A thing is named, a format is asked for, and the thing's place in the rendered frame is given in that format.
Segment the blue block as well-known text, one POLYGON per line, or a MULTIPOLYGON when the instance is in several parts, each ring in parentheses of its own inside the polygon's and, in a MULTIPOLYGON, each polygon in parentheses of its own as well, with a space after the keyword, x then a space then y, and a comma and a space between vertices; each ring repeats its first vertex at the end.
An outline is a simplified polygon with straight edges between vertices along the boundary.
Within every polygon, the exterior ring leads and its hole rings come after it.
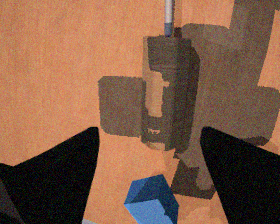
POLYGON ((125 208, 139 224, 177 224, 179 204, 171 190, 164 173, 132 181, 125 208))

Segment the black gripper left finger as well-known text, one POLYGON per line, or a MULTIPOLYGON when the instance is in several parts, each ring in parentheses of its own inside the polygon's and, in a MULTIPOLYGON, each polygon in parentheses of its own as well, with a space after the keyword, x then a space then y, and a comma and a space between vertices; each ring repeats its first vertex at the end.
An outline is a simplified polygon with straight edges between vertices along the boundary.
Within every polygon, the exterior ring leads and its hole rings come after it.
POLYGON ((0 163, 0 212, 15 224, 81 224, 99 156, 89 127, 23 163, 0 163))

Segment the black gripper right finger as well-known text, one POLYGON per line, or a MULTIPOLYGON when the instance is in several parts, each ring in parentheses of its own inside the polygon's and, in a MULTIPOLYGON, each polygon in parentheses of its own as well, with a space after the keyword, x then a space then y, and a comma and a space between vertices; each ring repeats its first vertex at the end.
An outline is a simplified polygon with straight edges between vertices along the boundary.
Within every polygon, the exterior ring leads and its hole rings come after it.
POLYGON ((200 145, 228 224, 280 224, 280 155, 211 127, 200 145))

